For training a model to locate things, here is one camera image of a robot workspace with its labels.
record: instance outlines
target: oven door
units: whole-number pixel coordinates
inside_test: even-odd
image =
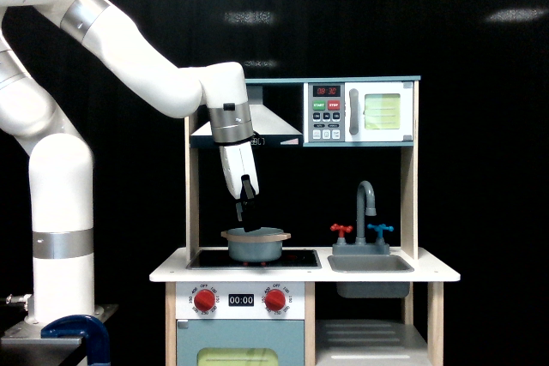
[[[345,102],[345,141],[413,139],[413,82],[349,82]]]
[[[178,323],[178,366],[303,366],[303,321]]]

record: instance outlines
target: blue clamp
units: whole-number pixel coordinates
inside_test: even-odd
[[[109,333],[105,325],[96,317],[90,315],[62,317],[45,326],[40,336],[42,339],[81,336],[86,339],[88,366],[111,365]]]
[[[383,231],[393,231],[395,228],[386,225],[368,225],[368,229],[373,229],[377,232],[377,238],[383,239]]]

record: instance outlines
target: white countertop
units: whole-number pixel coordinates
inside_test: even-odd
[[[285,248],[285,250],[303,248]],[[185,248],[179,248],[149,276],[153,282],[456,282],[460,274],[437,259],[425,249],[419,248],[419,259],[414,261],[401,248],[390,248],[392,255],[399,255],[413,272],[401,273],[341,273],[329,265],[331,247],[307,248],[315,250],[321,268],[246,268],[246,269],[187,269]]]

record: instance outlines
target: sink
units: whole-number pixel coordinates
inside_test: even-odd
[[[334,272],[413,272],[413,267],[396,255],[331,255],[328,262]]]
[[[342,273],[405,273],[413,267],[396,255],[331,255],[329,265]],[[410,282],[337,282],[337,293],[345,298],[406,297]]]

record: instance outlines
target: green button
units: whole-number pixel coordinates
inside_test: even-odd
[[[326,110],[326,101],[325,100],[313,100],[312,101],[312,110],[313,111],[325,111]]]

